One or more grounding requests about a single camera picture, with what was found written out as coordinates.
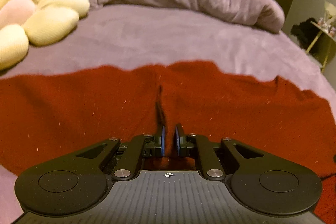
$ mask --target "gold side table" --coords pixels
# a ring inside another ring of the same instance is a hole
[[[326,65],[335,57],[336,39],[328,34],[324,29],[322,29],[322,27],[318,26],[315,22],[311,21],[310,23],[317,27],[320,31],[307,48],[306,53],[308,54],[315,43],[318,42],[316,44],[318,46],[318,53],[316,56],[314,56],[314,58],[322,64],[321,73],[323,73]]]

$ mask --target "ridged surface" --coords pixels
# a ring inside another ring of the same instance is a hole
[[[0,30],[0,70],[21,61],[28,52],[29,41],[25,30],[17,24]]]
[[[19,224],[72,223],[231,223],[321,224],[311,213],[289,218],[259,215],[240,205],[221,182],[197,171],[141,171],[131,181],[117,182],[97,206],[75,216],[48,218],[27,213]]]
[[[46,7],[35,12],[23,25],[29,41],[45,46],[60,41],[77,25],[78,13],[66,7]]]
[[[82,18],[88,13],[90,2],[89,0],[41,0],[37,5],[39,9],[43,9],[47,6],[71,8]]]

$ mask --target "lavender bedsheet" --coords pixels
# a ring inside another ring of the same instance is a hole
[[[55,75],[107,64],[134,69],[211,60],[225,73],[253,75],[261,81],[280,75],[302,90],[311,89],[329,101],[335,117],[335,91],[318,66],[279,32],[283,12],[273,0],[90,1],[88,17],[73,33],[48,47],[30,47],[28,56],[0,78]],[[22,212],[14,195],[15,179],[0,166],[1,224]]]

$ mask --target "bed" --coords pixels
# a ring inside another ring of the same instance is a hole
[[[13,187],[25,168],[107,137],[154,130],[157,100],[170,132],[183,122],[187,133],[212,141],[226,134],[314,170],[323,180],[315,212],[336,223],[336,93],[279,31],[277,3],[90,3],[68,37],[30,47],[1,75],[1,224],[22,213]],[[172,140],[167,146],[173,150]]]

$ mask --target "small bottle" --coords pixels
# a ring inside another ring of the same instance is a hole
[[[317,22],[317,25],[322,26],[323,23],[324,23],[323,17],[320,17],[320,20],[319,20],[319,22]]]
[[[329,24],[329,25],[327,25],[327,24],[323,24],[322,28],[324,29],[324,31],[325,31],[326,33],[329,33],[330,28],[331,28],[331,25],[330,25],[330,24]]]
[[[329,35],[330,35],[331,37],[334,37],[334,36],[335,36],[335,33],[336,33],[336,28],[335,28],[335,27],[331,27],[330,32],[329,32]]]

